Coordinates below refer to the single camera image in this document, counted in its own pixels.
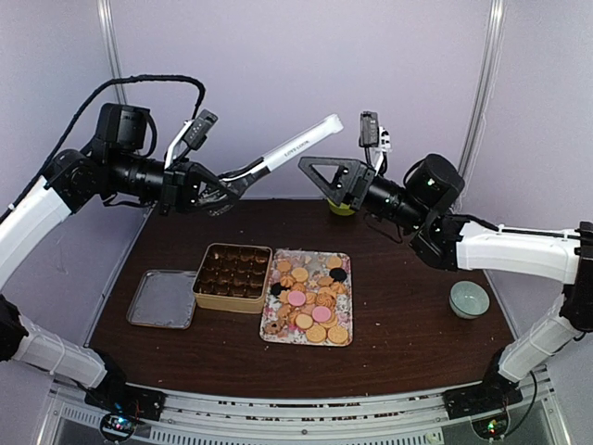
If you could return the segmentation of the steel kitchen tongs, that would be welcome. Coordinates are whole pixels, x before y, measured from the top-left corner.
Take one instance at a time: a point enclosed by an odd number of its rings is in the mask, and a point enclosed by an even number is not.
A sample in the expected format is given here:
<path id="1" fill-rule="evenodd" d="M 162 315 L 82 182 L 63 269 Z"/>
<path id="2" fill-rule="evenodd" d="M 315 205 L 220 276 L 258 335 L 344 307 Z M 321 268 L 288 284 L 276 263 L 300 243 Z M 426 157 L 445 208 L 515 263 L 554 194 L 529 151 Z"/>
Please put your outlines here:
<path id="1" fill-rule="evenodd" d="M 207 188 L 200 195 L 214 199 L 215 208 L 208 210 L 208 214 L 219 216 L 227 212 L 255 182 L 343 129 L 338 115 L 332 114 L 241 169 L 220 174 L 219 180 L 225 190 Z"/>

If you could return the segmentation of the pink round cookie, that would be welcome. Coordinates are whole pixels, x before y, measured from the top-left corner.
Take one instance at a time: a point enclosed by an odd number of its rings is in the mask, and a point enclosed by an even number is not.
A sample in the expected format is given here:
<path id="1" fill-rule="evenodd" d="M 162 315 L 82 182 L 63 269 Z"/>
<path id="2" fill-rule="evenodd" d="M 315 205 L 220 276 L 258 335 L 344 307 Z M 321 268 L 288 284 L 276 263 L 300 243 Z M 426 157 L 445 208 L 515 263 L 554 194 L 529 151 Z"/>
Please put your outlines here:
<path id="1" fill-rule="evenodd" d="M 325 306 L 316 306 L 312 312 L 311 317 L 316 323 L 326 323 L 332 318 L 333 312 Z"/>
<path id="2" fill-rule="evenodd" d="M 303 306 L 307 301 L 307 296 L 301 291 L 291 291 L 288 294 L 288 303 L 294 307 Z"/>

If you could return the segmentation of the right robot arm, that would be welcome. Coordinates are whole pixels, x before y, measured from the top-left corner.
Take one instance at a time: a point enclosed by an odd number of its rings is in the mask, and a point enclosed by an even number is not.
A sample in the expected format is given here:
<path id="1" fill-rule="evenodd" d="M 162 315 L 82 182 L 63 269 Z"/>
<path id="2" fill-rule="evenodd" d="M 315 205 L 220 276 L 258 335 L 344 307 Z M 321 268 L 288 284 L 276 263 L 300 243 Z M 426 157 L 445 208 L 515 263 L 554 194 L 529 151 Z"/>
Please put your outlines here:
<path id="1" fill-rule="evenodd" d="M 408 171 L 403 185 L 375 174 L 358 159 L 303 157 L 298 167 L 335 204 L 365 209 L 410 236 L 410 247 L 428 266 L 446 271 L 521 273 L 561 283 L 561 294 L 528 332 L 497 353 L 475 401 L 494 409 L 529 372 L 578 335 L 592 330 L 592 225 L 560 231 L 509 228 L 451 206 L 464 180 L 438 154 Z"/>

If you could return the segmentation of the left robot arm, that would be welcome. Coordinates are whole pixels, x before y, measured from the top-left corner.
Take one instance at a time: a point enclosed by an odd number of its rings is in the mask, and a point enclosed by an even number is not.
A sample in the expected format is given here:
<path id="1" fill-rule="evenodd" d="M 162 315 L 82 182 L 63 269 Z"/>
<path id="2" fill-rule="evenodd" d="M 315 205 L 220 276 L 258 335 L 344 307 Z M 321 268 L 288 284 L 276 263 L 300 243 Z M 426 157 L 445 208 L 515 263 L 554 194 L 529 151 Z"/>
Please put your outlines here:
<path id="1" fill-rule="evenodd" d="M 37 245 L 93 197 L 117 194 L 138 204 L 170 210 L 219 210 L 238 195 L 199 163 L 175 147 L 198 150 L 217 123 L 207 109 L 186 121 L 162 161 L 141 155 L 147 135 L 156 134 L 149 109 L 117 104 L 101 107 L 95 134 L 81 150 L 52 158 L 32 189 L 1 223 L 1 281 L 6 283 Z M 107 355 L 84 348 L 33 323 L 7 299 L 1 300 L 1 358 L 21 361 L 48 374 L 63 375 L 95 390 L 114 412 L 133 402 L 125 376 Z"/>

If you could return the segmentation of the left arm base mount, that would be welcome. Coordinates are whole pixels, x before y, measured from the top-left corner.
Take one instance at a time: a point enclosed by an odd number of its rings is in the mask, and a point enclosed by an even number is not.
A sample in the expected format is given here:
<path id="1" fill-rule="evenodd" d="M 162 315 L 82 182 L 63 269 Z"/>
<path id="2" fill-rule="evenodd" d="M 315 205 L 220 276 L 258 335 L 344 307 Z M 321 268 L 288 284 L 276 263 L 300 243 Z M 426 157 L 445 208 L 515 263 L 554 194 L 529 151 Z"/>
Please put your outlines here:
<path id="1" fill-rule="evenodd" d="M 126 385 L 119 396 L 108 396 L 97 388 L 85 388 L 86 404 L 106 413 L 99 421 L 99 432 L 112 443 L 130 439 L 146 421 L 158 421 L 164 409 L 166 394 L 154 389 Z"/>

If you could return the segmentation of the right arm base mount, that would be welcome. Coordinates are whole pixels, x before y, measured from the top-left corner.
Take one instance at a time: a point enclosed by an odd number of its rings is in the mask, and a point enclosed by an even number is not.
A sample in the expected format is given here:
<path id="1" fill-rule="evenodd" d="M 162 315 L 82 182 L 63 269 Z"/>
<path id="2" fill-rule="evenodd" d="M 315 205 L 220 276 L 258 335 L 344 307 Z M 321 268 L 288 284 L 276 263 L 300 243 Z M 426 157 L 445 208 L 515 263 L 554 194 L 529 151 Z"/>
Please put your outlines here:
<path id="1" fill-rule="evenodd" d="M 443 393 L 450 420 L 468 418 L 474 434 L 480 439 L 503 439 L 511 430 L 511 405 L 523 401 L 519 389 L 504 392 L 500 389 L 473 385 L 455 388 Z"/>

